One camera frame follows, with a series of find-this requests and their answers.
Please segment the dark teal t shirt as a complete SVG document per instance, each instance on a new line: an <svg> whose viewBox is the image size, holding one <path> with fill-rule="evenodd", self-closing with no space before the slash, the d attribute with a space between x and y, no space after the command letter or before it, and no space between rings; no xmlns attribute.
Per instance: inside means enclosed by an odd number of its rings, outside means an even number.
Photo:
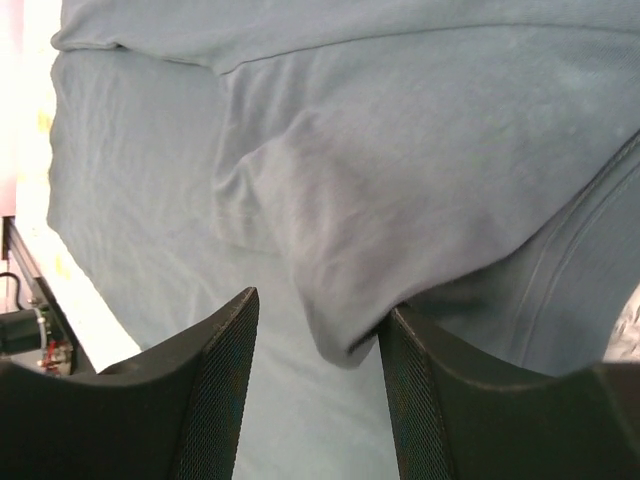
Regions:
<svg viewBox="0 0 640 480"><path fill-rule="evenodd" d="M49 226L142 348L254 286L237 479L398 475L407 302L558 376L639 357L635 1L66 1Z"/></svg>

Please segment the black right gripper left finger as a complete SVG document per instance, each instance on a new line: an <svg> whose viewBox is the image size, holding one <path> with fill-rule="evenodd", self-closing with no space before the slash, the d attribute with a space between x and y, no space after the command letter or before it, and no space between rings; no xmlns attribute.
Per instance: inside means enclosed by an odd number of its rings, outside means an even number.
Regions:
<svg viewBox="0 0 640 480"><path fill-rule="evenodd" d="M98 374L1 364L5 479L229 479L257 326L247 288L207 319Z"/></svg>

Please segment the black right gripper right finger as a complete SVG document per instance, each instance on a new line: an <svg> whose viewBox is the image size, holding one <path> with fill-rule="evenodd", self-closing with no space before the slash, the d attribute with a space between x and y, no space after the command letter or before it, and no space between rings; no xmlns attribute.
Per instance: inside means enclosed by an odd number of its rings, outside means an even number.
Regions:
<svg viewBox="0 0 640 480"><path fill-rule="evenodd" d="M637 364L547 377L405 305L378 339L403 480L638 477Z"/></svg>

